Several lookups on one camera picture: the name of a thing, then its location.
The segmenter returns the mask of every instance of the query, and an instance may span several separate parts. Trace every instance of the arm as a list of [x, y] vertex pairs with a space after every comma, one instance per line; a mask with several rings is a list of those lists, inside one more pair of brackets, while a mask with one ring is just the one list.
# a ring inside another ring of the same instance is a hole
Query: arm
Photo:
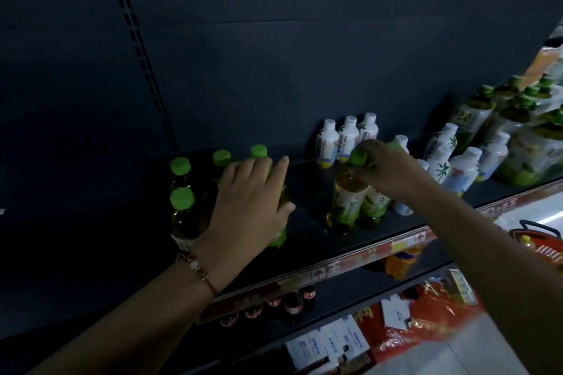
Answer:
[[[229, 165], [209, 229], [191, 250], [216, 290], [226, 287], [273, 239], [295, 205], [278, 209], [289, 159]], [[153, 374], [209, 305], [208, 285], [184, 260], [31, 371], [32, 374]]]
[[530, 374], [561, 372], [563, 278], [454, 193], [406, 152], [370, 141], [369, 168], [351, 174], [421, 215], [475, 288]]

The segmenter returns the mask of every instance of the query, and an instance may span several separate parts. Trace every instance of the bracelet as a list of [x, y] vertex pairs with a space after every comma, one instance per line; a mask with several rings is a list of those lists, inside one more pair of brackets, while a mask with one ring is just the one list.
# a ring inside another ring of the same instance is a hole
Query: bracelet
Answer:
[[190, 268], [194, 269], [198, 273], [198, 277], [207, 283], [207, 286], [209, 286], [209, 289], [211, 289], [211, 293], [213, 293], [213, 298], [215, 298], [217, 296], [217, 290], [209, 280], [209, 275], [207, 274], [207, 272], [201, 267], [201, 265], [199, 265], [199, 261], [195, 259], [190, 251], [179, 251], [176, 261], [178, 261], [180, 258], [189, 263]]

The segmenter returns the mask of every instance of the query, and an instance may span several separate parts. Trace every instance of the red string bracelet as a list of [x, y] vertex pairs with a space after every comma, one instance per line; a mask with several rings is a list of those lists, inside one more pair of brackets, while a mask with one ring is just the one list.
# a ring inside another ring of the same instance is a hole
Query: red string bracelet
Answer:
[[207, 286], [209, 286], [209, 289], [211, 289], [213, 298], [215, 298], [217, 296], [217, 290], [215, 289], [215, 286], [212, 285], [211, 281], [209, 281], [209, 275], [207, 274], [207, 272], [201, 267], [201, 265], [199, 265], [199, 261], [195, 259], [190, 251], [179, 251], [176, 261], [178, 261], [180, 258], [189, 263], [190, 268], [194, 269], [198, 273], [198, 277], [207, 283]]

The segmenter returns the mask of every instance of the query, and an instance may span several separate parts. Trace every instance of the black basket handle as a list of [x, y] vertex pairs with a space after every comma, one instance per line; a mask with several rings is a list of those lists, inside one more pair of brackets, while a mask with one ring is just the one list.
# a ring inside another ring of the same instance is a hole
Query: black basket handle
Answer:
[[561, 233], [559, 232], [559, 230], [556, 230], [553, 227], [549, 227], [547, 225], [540, 224], [539, 222], [520, 220], [520, 225], [525, 230], [529, 230], [528, 225], [531, 225], [531, 226], [537, 227], [537, 228], [543, 228], [544, 230], [547, 230], [550, 233], [553, 233], [553, 235], [555, 237], [557, 237], [558, 239], [561, 239]]

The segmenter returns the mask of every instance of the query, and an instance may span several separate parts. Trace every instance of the hand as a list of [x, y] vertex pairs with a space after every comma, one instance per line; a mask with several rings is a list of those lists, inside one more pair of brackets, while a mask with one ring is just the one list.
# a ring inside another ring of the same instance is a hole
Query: hand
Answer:
[[284, 156], [271, 174], [268, 157], [225, 168], [211, 223], [193, 249], [218, 291], [264, 250], [295, 209], [291, 202], [278, 208], [288, 165]]
[[437, 183], [406, 151], [377, 141], [366, 140], [359, 144], [368, 153], [367, 167], [349, 167], [348, 173], [371, 185], [384, 195], [409, 204], [422, 198]]

